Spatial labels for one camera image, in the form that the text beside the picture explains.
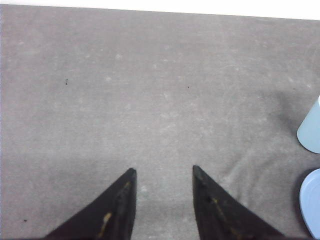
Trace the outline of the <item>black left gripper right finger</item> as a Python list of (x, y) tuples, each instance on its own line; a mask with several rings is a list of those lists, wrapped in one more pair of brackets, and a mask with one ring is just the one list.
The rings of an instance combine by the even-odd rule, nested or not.
[(285, 235), (244, 207), (201, 167), (192, 167), (193, 207), (201, 240), (268, 240)]

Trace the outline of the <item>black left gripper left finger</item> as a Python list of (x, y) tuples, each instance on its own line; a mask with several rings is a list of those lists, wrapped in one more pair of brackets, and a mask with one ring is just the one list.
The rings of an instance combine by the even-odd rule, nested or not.
[(137, 171), (129, 168), (45, 240), (130, 240), (136, 217)]

